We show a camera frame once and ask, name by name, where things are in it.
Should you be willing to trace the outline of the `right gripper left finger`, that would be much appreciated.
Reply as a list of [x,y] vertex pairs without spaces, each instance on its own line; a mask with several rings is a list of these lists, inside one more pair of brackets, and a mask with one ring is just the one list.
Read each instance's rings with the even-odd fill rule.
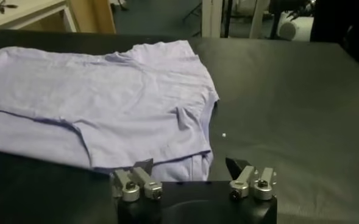
[[110,174],[112,195],[122,201],[137,201],[143,194],[151,200],[160,200],[163,195],[163,185],[151,177],[153,159],[139,161],[133,167],[115,169]]

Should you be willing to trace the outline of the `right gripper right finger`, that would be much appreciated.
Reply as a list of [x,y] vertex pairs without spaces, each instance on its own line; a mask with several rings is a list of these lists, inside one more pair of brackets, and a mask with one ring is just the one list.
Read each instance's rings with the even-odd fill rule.
[[256,200],[271,200],[275,197],[277,172],[271,167],[259,171],[248,161],[226,157],[226,166],[232,181],[229,182],[230,198],[241,200],[248,196]]

